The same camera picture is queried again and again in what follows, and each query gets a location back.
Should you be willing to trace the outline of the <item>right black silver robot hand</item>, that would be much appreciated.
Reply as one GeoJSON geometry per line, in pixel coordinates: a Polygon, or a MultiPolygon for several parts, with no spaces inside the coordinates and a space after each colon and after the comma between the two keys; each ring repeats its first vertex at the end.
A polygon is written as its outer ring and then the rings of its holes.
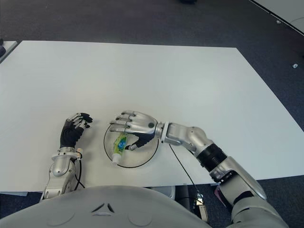
{"type": "Polygon", "coordinates": [[[155,118],[136,111],[123,111],[110,122],[109,131],[132,134],[138,140],[126,146],[127,150],[133,151],[143,147],[155,137],[158,122],[155,118]]]}

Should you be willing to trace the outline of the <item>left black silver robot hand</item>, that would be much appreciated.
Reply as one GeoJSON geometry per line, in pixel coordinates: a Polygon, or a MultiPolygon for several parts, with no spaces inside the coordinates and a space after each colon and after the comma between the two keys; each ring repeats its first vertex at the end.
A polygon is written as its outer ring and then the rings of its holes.
{"type": "Polygon", "coordinates": [[[92,117],[87,113],[76,113],[67,118],[60,136],[60,148],[75,148],[85,129],[90,128],[92,117]]]}

